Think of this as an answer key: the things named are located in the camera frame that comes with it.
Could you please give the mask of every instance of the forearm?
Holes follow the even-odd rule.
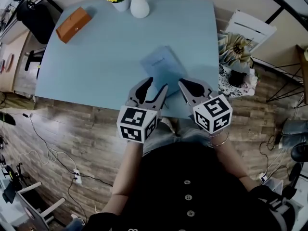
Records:
[[[212,137],[211,142],[213,145],[220,145],[226,140],[227,136],[225,132],[222,132],[218,136]],[[248,169],[243,159],[236,152],[229,139],[223,145],[214,148],[218,160],[223,164],[226,171],[237,177],[248,191],[257,186],[257,183],[248,176]]]
[[[129,196],[136,183],[139,165],[142,159],[143,144],[128,142],[124,159],[115,178],[112,194]]]

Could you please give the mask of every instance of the blue book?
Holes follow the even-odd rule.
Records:
[[[141,60],[141,65],[149,75],[153,77],[153,83],[157,90],[168,84],[167,96],[180,90],[178,81],[186,76],[184,67],[168,46],[158,47],[154,52]]]

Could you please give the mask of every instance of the light blue tabletop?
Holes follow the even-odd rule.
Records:
[[[131,87],[148,77],[140,60],[170,46],[188,76],[218,90],[218,41],[210,0],[148,0],[150,14],[133,17],[106,0],[88,0],[64,10],[56,28],[79,6],[92,20],[67,44],[55,31],[47,45],[36,95],[119,110]],[[157,94],[152,85],[147,99]],[[188,118],[180,92],[166,100],[162,115]]]

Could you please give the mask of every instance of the bracelet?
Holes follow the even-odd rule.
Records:
[[[217,136],[219,136],[223,131],[224,131],[224,129],[220,130],[220,132],[217,133],[217,134],[215,134],[215,135],[210,134],[210,137],[211,137],[211,138],[217,137]]]
[[[212,146],[212,147],[218,147],[218,146],[221,146],[221,145],[223,145],[225,142],[227,142],[227,140],[228,140],[228,138],[229,138],[229,134],[227,134],[227,138],[221,143],[221,144],[218,144],[218,145],[213,145],[212,144],[212,142],[210,142],[210,146]]]

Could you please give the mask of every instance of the black bag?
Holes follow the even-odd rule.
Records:
[[[38,42],[48,43],[55,24],[45,5],[25,1],[19,6],[16,17],[33,33]]]

